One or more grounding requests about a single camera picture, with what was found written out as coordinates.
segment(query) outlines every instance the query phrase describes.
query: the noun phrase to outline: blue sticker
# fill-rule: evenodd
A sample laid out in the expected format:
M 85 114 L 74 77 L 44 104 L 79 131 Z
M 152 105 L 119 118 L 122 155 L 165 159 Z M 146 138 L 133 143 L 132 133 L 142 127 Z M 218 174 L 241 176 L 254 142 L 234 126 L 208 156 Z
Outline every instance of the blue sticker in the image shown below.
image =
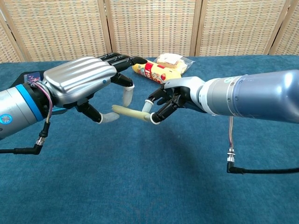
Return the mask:
M 8 125 L 13 121 L 13 117 L 9 114 L 3 114 L 0 116 L 0 123 L 4 125 Z

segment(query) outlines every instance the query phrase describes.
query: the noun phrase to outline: plastic bag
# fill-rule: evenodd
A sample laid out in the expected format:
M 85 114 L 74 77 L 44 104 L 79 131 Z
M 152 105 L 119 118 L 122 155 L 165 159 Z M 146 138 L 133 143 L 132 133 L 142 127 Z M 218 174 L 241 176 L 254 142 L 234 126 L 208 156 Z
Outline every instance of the plastic bag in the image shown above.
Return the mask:
M 178 71 L 181 75 L 183 75 L 194 63 L 194 61 L 186 57 L 173 53 L 161 54 L 154 60 L 154 62 L 167 68 L 172 68 Z

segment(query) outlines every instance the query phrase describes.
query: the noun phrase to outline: snack package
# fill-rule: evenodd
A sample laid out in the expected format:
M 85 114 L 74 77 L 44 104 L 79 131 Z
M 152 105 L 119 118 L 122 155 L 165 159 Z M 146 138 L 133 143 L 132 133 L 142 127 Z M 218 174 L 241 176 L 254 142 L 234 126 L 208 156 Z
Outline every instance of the snack package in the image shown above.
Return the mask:
M 154 62 L 167 68 L 172 68 L 183 75 L 190 68 L 194 61 L 181 55 L 165 53 L 157 57 Z
M 172 78 L 181 78 L 181 74 L 178 71 L 151 61 L 148 61 L 146 64 L 135 64 L 132 66 L 132 69 L 134 72 L 160 84 Z

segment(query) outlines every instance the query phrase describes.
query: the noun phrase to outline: wicker folding screen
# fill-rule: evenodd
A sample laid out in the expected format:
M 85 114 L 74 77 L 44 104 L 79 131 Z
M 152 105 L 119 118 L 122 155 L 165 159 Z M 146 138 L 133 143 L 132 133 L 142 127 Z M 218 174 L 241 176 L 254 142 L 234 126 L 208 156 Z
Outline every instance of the wicker folding screen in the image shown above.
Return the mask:
M 24 58 L 4 18 L 0 14 L 0 63 L 21 61 L 24 61 Z
M 289 0 L 203 0 L 195 55 L 268 54 Z
M 0 7 L 28 61 L 111 52 L 103 0 L 2 0 Z
M 299 55 L 299 0 L 293 0 L 270 54 Z
M 200 0 L 105 0 L 112 50 L 128 55 L 193 56 Z

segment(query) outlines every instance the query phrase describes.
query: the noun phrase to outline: robotic arm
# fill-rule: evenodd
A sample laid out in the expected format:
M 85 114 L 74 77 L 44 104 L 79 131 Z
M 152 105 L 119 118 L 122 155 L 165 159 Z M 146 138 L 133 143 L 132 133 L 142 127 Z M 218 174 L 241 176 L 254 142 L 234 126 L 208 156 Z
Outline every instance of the robotic arm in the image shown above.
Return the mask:
M 53 106 L 75 107 L 99 124 L 119 118 L 112 112 L 102 114 L 89 100 L 110 83 L 124 87 L 123 105 L 132 100 L 134 84 L 120 72 L 130 66 L 147 61 L 110 53 L 98 58 L 87 56 L 66 62 L 44 72 L 43 80 L 33 84 L 19 84 L 0 92 L 0 140 L 36 122 L 46 119 L 44 128 L 33 148 L 0 150 L 0 153 L 39 154 L 48 136 Z
M 154 102 L 163 105 L 150 113 Z M 145 100 L 142 111 L 113 105 L 113 111 L 149 121 L 155 125 L 178 108 L 187 108 L 213 116 L 299 123 L 299 70 L 215 78 L 207 82 L 199 77 L 171 79 Z M 229 173 L 295 173 L 299 168 L 282 170 L 247 170 L 234 166 L 234 147 L 228 150 Z

